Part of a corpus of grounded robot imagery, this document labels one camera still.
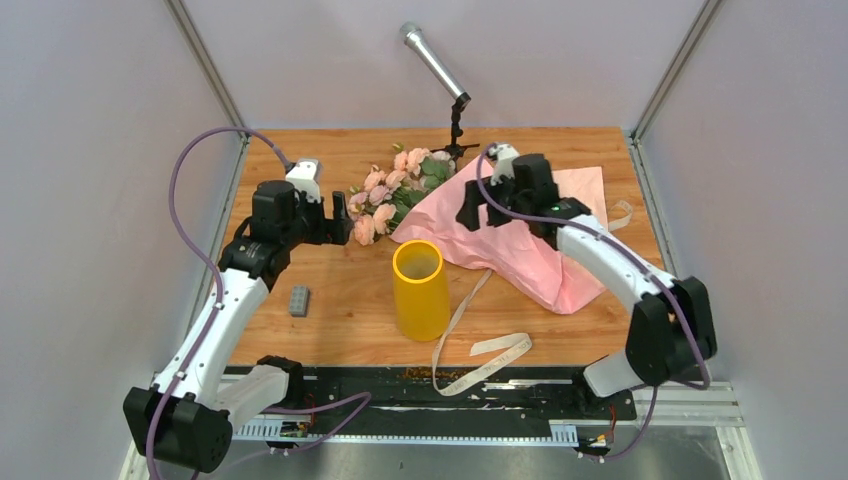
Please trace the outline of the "pink flower bouquet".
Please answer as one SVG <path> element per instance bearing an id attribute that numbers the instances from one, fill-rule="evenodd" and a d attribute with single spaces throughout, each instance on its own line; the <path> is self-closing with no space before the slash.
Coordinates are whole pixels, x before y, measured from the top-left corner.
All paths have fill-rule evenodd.
<path id="1" fill-rule="evenodd" d="M 388 168 L 373 164 L 359 185 L 349 188 L 347 211 L 353 239 L 363 246 L 388 236 L 430 193 L 457 173 L 456 157 L 445 150 L 392 146 Z"/>

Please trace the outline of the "pink wrapping paper sheet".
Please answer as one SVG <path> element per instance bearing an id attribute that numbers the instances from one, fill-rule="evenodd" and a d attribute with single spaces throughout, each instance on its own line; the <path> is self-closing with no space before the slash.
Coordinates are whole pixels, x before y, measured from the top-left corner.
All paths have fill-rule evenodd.
<path id="1" fill-rule="evenodd" d="M 605 291 L 586 268 L 533 236 L 522 221 L 470 231 L 455 220 L 465 183 L 476 178 L 471 161 L 428 194 L 405 216 L 390 238 L 397 243 L 426 240 L 456 266 L 488 269 L 556 314 L 574 314 Z"/>

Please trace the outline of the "white printed ribbon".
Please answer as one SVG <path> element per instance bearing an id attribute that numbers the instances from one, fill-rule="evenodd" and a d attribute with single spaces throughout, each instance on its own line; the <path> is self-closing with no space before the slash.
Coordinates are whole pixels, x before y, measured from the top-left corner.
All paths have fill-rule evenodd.
<path id="1" fill-rule="evenodd" d="M 437 371 L 444 344 L 462 319 L 472 300 L 488 282 L 492 274 L 493 271 L 491 269 L 486 270 L 472 290 L 463 298 L 452 314 L 446 330 L 439 338 L 432 352 L 430 367 L 431 384 L 434 390 L 443 397 L 452 397 L 467 391 L 491 375 L 509 366 L 515 360 L 528 353 L 533 347 L 533 342 L 527 333 L 512 333 L 476 342 L 470 348 L 469 355 L 471 357 L 492 352 L 498 352 L 498 355 L 483 365 L 461 375 L 458 379 L 452 380 L 448 385 L 444 387 L 438 385 Z"/>

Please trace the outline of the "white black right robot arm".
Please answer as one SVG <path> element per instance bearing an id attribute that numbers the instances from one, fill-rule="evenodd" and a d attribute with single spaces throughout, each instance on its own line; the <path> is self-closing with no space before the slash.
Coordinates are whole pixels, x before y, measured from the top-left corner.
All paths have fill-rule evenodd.
<path id="1" fill-rule="evenodd" d="M 648 263 L 605 228 L 580 200 L 562 196 L 550 162 L 541 153 L 521 155 L 492 143 L 466 182 L 456 220 L 469 231 L 524 222 L 531 235 L 576 261 L 631 315 L 625 347 L 582 369 L 571 403 L 596 417 L 611 396 L 638 387 L 680 382 L 697 369 L 699 388 L 710 385 L 706 360 L 718 350 L 708 290 L 694 276 L 679 279 Z"/>

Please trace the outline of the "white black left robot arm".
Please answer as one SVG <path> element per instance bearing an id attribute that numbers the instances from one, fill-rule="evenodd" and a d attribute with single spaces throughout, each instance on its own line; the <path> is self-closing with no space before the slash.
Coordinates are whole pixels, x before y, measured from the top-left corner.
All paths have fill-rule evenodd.
<path id="1" fill-rule="evenodd" d="M 123 411 L 151 478 L 170 463 L 195 474 L 215 471 L 232 437 L 268 407 L 298 411 L 306 400 L 300 363 L 266 356 L 237 382 L 221 387 L 228 361 L 249 320 L 268 298 L 302 245 L 344 245 L 353 221 L 341 191 L 324 199 L 303 181 L 260 183 L 252 211 L 236 229 L 218 263 L 213 287 L 187 337 L 151 386 L 132 388 Z"/>

